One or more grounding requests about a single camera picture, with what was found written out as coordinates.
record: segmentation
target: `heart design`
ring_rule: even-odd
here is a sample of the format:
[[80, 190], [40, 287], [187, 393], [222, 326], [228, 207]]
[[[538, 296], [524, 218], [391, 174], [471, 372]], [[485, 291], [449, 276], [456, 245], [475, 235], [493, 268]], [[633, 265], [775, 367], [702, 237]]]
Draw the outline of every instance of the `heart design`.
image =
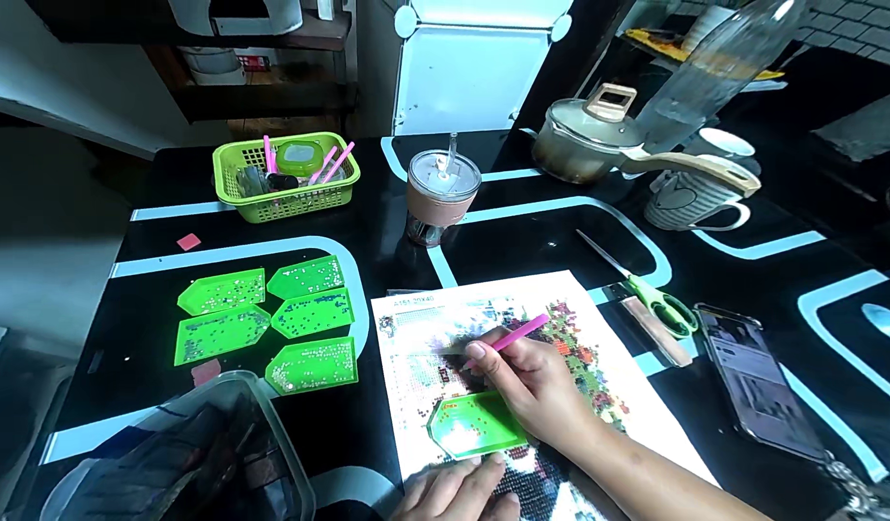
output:
[[696, 200], [696, 192], [692, 188], [680, 188], [677, 186], [679, 178], [671, 177], [657, 191], [654, 198], [654, 207], [660, 209], [679, 209], [690, 206]]

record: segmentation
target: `diamond painting canvas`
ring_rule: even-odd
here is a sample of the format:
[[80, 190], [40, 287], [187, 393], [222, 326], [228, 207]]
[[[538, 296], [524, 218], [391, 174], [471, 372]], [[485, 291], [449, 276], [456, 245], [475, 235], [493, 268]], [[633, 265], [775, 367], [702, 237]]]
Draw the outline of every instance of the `diamond painting canvas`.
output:
[[[529, 335], [565, 357], [583, 399], [636, 441], [717, 484], [686, 434], [654, 392], [570, 272], [532, 275], [372, 301], [381, 363], [403, 478], [451, 460], [429, 437], [442, 399], [488, 390], [468, 371], [464, 345], [496, 326], [515, 329], [539, 314], [549, 322]], [[529, 520], [604, 519], [568, 479], [569, 463], [551, 447], [504, 451], [497, 493], [519, 495]]]

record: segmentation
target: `tiled wall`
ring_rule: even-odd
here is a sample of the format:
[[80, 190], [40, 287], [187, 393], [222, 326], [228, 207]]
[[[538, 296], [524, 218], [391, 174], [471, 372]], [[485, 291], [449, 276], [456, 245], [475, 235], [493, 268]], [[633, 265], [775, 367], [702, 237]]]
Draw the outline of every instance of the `tiled wall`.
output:
[[[698, 15], [705, 0], [683, 0], [677, 14]], [[890, 0], [818, 0], [795, 39], [890, 65]]]

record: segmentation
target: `pink pen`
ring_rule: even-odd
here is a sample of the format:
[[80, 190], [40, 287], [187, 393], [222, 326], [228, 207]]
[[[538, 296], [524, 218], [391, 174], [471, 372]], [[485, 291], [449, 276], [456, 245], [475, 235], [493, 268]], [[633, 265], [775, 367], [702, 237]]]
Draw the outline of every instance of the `pink pen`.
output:
[[[526, 322], [525, 324], [521, 325], [518, 329], [516, 329], [509, 335], [507, 335], [503, 338], [500, 338], [496, 342], [493, 342], [493, 346], [491, 346], [491, 347], [493, 348], [493, 350], [499, 352], [501, 349], [512, 344], [519, 338], [522, 338], [525, 335], [528, 335], [532, 331], [535, 331], [536, 329], [544, 326], [547, 323], [548, 323], [548, 315], [541, 314], [541, 315], [533, 318], [532, 320]], [[469, 360], [469, 361], [467, 361], [467, 363], [464, 364], [464, 366], [461, 368], [461, 370], [463, 371], [465, 369], [471, 369], [476, 366], [477, 366], [477, 364], [473, 360]]]
[[326, 154], [325, 158], [323, 158], [323, 168], [316, 172], [313, 172], [313, 175], [310, 177], [310, 182], [307, 183], [308, 185], [316, 184], [316, 180], [319, 179], [320, 174], [323, 173], [323, 171], [326, 169], [326, 165], [329, 164], [329, 160], [332, 159], [332, 155], [335, 154], [335, 150], [338, 150], [338, 147], [336, 147], [335, 145], [333, 146], [333, 148], [329, 149], [329, 153]]
[[332, 175], [335, 173], [336, 170], [338, 170], [338, 167], [342, 166], [342, 163], [345, 162], [346, 158], [348, 157], [348, 154], [351, 153], [352, 148], [355, 148], [354, 141], [349, 143], [348, 146], [345, 148], [345, 150], [342, 150], [342, 153], [339, 154], [338, 159], [335, 160], [335, 164], [332, 166], [331, 169], [329, 169], [329, 172], [326, 172], [325, 176], [323, 176], [323, 181], [320, 181], [320, 184], [325, 183], [326, 181], [329, 181], [330, 179], [332, 179]]
[[264, 149], [265, 149], [265, 172], [266, 173], [275, 173], [277, 170], [275, 169], [275, 163], [272, 159], [272, 150], [271, 150], [271, 140], [268, 139], [268, 136], [263, 136], [262, 141], [264, 141]]

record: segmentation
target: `glass bottle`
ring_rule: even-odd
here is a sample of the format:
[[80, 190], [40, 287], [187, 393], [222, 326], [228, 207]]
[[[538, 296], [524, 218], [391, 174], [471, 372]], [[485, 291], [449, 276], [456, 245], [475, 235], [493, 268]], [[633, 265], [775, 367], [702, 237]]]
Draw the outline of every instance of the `glass bottle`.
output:
[[806, 0], [756, 0], [713, 29], [635, 119], [644, 149], [667, 152], [699, 130], [793, 40]]

